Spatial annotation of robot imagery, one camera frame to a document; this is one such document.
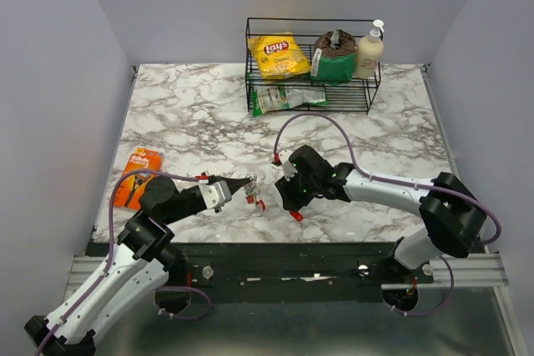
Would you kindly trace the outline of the lone key with red tag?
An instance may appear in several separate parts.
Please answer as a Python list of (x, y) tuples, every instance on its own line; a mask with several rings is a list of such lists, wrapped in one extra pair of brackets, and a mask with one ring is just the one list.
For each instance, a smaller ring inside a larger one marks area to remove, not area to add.
[(290, 215), (297, 221), (297, 222), (302, 222), (304, 217), (299, 213), (299, 212), (296, 212), (296, 211), (290, 211)]

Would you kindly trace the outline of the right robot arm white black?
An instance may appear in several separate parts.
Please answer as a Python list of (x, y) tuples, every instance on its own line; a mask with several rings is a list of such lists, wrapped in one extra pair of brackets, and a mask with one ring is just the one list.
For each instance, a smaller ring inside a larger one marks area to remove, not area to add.
[(280, 206), (292, 214), (317, 198), (378, 203), (422, 219), (424, 227), (399, 239), (383, 264), (386, 277), (396, 283), (441, 255), (466, 258), (487, 217), (452, 173), (421, 181), (378, 177), (359, 172), (351, 163), (333, 166), (308, 145), (294, 151), (281, 167), (283, 175), (275, 187)]

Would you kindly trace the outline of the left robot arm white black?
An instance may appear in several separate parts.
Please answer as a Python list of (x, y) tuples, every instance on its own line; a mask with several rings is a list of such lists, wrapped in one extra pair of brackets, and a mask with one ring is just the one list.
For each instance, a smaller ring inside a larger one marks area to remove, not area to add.
[(93, 355), (97, 343), (138, 301), (157, 287), (186, 283), (185, 257), (172, 249), (171, 223), (204, 210), (220, 211), (250, 178), (200, 175), (179, 191), (178, 175), (150, 171), (140, 209), (89, 278), (46, 316), (33, 316), (24, 329), (38, 355)]

